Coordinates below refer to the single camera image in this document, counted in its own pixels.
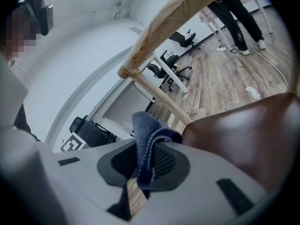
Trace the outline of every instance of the blue towel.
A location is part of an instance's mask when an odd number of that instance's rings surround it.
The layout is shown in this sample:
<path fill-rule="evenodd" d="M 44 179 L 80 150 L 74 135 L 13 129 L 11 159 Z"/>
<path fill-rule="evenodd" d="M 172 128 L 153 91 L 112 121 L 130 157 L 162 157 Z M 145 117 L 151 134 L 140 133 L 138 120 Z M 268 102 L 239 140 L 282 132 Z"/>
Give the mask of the blue towel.
<path fill-rule="evenodd" d="M 132 123 L 137 147 L 137 185 L 142 190 L 148 190 L 155 178 L 152 164 L 152 150 L 158 140 L 182 143 L 180 133 L 171 130 L 160 118 L 153 118 L 147 112 L 132 114 Z"/>

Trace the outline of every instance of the desk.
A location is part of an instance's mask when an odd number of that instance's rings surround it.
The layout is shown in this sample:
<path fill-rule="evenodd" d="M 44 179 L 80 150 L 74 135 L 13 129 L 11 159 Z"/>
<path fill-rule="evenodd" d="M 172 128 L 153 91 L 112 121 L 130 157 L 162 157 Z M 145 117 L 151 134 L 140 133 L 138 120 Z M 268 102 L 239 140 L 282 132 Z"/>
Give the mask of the desk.
<path fill-rule="evenodd" d="M 188 92 L 187 88 L 176 76 L 176 74 L 155 54 L 151 54 L 140 66 L 140 70 L 145 73 L 151 73 L 145 70 L 151 61 L 157 62 L 166 73 L 174 79 L 183 92 Z M 156 86 L 161 84 L 163 79 L 157 80 Z M 119 79 L 109 92 L 98 102 L 86 120 L 93 120 L 106 130 L 125 140 L 132 138 L 132 113 L 145 111 L 149 102 L 154 102 L 152 96 L 138 84 L 135 84 L 131 78 Z"/>

